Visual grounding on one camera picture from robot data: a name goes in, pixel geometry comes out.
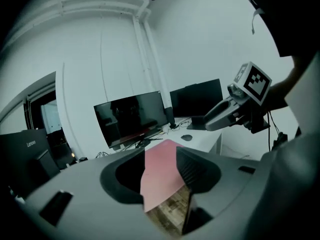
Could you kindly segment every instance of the black monitor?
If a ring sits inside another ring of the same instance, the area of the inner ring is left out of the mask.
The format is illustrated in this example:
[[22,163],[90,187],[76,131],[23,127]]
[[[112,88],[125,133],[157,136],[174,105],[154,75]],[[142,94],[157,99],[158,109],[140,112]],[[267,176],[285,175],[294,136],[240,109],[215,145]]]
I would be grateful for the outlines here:
[[174,117],[191,118],[192,130],[205,130],[203,117],[223,100],[219,79],[171,91],[170,96]]
[[51,156],[45,129],[0,135],[4,180],[13,192],[26,198],[60,171]]
[[109,148],[143,137],[168,123],[159,91],[94,106]]

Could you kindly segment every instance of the person's arm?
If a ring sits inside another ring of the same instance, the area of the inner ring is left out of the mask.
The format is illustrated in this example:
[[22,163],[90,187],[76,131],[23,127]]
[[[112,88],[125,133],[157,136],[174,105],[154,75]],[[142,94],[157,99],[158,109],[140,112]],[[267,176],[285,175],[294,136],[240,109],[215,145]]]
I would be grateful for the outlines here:
[[285,80],[271,86],[262,105],[264,114],[269,111],[282,109],[288,106],[285,101],[285,96],[289,93],[289,91],[298,82],[302,74],[306,71],[313,57],[314,53],[305,56],[292,56],[294,68]]

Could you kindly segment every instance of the pink folder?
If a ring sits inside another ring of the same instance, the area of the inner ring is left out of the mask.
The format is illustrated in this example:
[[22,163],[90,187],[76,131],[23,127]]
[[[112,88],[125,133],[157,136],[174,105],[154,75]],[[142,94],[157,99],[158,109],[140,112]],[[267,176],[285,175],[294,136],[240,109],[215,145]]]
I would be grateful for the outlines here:
[[163,203],[185,184],[177,169],[176,147],[183,146],[167,139],[145,152],[140,188],[145,212]]

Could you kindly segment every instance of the computer mouse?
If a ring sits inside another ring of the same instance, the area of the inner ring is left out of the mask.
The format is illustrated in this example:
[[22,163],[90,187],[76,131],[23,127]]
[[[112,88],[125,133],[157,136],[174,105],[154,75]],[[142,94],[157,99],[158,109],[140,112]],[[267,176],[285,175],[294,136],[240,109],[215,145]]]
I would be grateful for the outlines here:
[[191,141],[192,138],[193,138],[193,137],[192,137],[191,135],[189,135],[189,134],[183,135],[183,136],[181,137],[181,139],[183,139],[183,140],[186,141],[186,142]]

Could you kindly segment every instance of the desk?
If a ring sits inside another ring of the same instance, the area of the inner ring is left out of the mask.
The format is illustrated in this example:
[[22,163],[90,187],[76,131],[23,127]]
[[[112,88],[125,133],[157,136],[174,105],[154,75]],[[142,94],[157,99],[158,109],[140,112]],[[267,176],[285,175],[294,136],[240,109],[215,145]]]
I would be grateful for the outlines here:
[[[184,119],[182,118],[180,121],[176,122],[176,124],[178,125],[183,120]],[[171,140],[187,148],[191,148],[191,149],[199,150],[203,152],[210,152],[212,151],[214,145],[218,141],[219,143],[216,149],[218,150],[218,154],[220,155],[220,152],[221,152],[220,146],[222,144],[222,129],[216,130],[216,131],[188,130],[187,127],[183,125],[183,126],[180,126],[180,129],[171,130],[169,124],[167,124],[162,128],[162,130],[167,134],[164,134],[162,136],[157,135],[152,137],[152,139],[160,138],[160,140],[151,141],[151,143],[145,147],[145,150],[151,149],[157,144],[163,142],[164,140]],[[190,141],[183,140],[181,138],[183,135],[191,135],[192,140]]]

